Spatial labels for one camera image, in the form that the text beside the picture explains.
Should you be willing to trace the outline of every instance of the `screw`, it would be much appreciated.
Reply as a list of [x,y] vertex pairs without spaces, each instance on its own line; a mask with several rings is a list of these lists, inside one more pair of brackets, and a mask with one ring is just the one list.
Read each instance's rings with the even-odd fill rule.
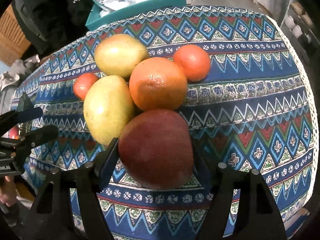
[[260,173],[257,169],[252,169],[251,172],[254,175],[258,175]]
[[225,163],[218,163],[218,167],[220,169],[225,169],[227,167],[227,165]]
[[85,166],[86,168],[91,168],[91,167],[93,166],[93,162],[86,162],[86,163],[84,164],[84,166]]
[[59,171],[60,171],[60,169],[58,167],[54,167],[51,169],[52,174],[57,174]]

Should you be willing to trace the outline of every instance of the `gray floor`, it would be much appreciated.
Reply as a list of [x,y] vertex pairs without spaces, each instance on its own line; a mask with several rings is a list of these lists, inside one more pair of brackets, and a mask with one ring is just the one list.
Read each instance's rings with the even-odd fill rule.
[[263,8],[251,0],[192,0],[192,5],[217,5],[248,9],[254,12],[266,13]]

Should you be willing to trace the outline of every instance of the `teal box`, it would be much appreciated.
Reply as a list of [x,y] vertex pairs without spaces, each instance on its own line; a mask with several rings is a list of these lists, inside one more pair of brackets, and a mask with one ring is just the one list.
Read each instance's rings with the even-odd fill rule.
[[102,9],[94,4],[85,26],[89,31],[94,31],[102,25],[130,18],[140,13],[170,6],[185,6],[186,4],[186,0],[148,0],[114,11],[104,17],[100,17]]

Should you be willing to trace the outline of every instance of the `white lace trim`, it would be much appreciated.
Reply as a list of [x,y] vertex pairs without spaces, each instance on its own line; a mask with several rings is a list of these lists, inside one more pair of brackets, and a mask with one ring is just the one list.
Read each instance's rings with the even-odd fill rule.
[[284,35],[284,33],[282,32],[282,30],[280,29],[280,27],[278,26],[278,24],[276,23],[276,21],[274,19],[270,18],[267,15],[266,15],[266,17],[274,24],[274,26],[278,30],[282,40],[286,44],[290,54],[292,55],[292,58],[293,58],[295,64],[298,67],[298,70],[299,70],[300,75],[301,75],[301,79],[302,79],[302,81],[303,81],[303,83],[304,83],[304,85],[306,87],[306,91],[307,91],[309,109],[310,109],[310,113],[311,113],[313,138],[314,138],[313,162],[312,162],[312,169],[311,169],[311,183],[310,183],[310,187],[309,187],[309,190],[308,190],[308,193],[307,193],[307,198],[306,198],[306,201],[305,201],[305,203],[307,203],[308,200],[311,198],[312,193],[313,193],[313,187],[314,187],[314,184],[315,184],[316,172],[317,172],[317,167],[318,167],[318,155],[319,155],[319,128],[318,128],[318,119],[317,119],[317,111],[316,111],[315,100],[314,100],[314,97],[313,97],[313,93],[312,93],[312,90],[311,90],[311,86],[310,86],[309,79],[307,77],[306,71],[304,70],[303,64],[300,61],[296,51],[292,47],[289,39]]

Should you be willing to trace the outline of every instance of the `wooden louvered door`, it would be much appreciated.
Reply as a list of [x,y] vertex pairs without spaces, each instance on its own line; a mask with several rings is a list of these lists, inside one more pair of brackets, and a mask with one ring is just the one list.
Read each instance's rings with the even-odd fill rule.
[[10,5],[0,18],[0,60],[11,66],[29,46]]

